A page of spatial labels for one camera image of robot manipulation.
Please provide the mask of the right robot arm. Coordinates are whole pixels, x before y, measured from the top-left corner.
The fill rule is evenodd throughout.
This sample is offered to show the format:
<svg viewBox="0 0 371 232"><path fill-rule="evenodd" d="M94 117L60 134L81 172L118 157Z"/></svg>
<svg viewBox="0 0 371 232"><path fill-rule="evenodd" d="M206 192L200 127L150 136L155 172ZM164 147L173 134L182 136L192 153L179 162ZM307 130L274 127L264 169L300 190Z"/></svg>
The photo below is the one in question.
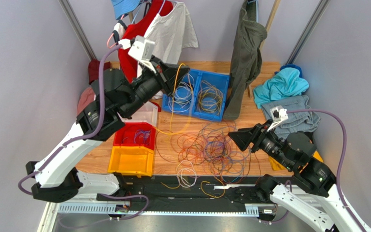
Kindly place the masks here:
<svg viewBox="0 0 371 232"><path fill-rule="evenodd" d="M347 205L347 200L338 192L338 181L331 169L313 157L316 146L303 132L291 133L285 140L280 139L268 120L252 128L238 129L228 133L236 146L252 153L264 151L288 171L293 172L292 180L305 193L314 198L321 209L305 202L277 178L265 174L254 186L254 194L262 202L273 202L297 216L317 232L371 232L356 213Z"/></svg>

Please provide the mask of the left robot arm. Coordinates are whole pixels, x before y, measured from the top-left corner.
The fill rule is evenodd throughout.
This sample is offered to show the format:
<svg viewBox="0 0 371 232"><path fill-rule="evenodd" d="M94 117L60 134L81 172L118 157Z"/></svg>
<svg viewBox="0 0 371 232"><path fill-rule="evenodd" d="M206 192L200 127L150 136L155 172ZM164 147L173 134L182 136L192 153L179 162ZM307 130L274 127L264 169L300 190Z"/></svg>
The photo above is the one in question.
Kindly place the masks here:
<svg viewBox="0 0 371 232"><path fill-rule="evenodd" d="M26 164L27 176L35 179L29 195L36 200L62 203L83 194L114 196L121 187L115 174L89 174L76 164L90 151L125 126L125 119L158 92L171 95L190 72L186 65L164 63L151 57L151 67L129 81L119 69L107 69L92 83L96 95L76 118L66 137L43 160Z"/></svg>

